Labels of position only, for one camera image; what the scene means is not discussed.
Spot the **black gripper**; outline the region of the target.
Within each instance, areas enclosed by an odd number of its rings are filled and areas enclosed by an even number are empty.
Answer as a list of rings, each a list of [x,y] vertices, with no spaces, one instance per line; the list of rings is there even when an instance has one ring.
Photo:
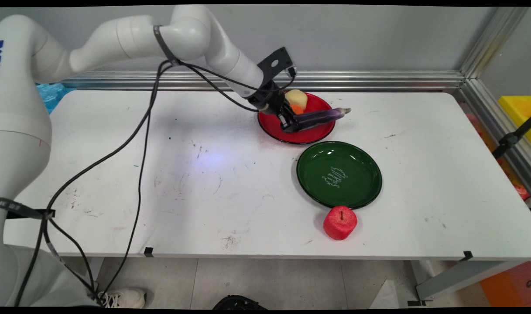
[[[296,119],[297,115],[277,83],[269,80],[260,89],[261,91],[252,90],[251,94],[247,96],[247,102],[252,106],[247,108],[247,110],[254,113],[277,116],[281,122],[281,131],[284,133],[301,131],[301,126]]]

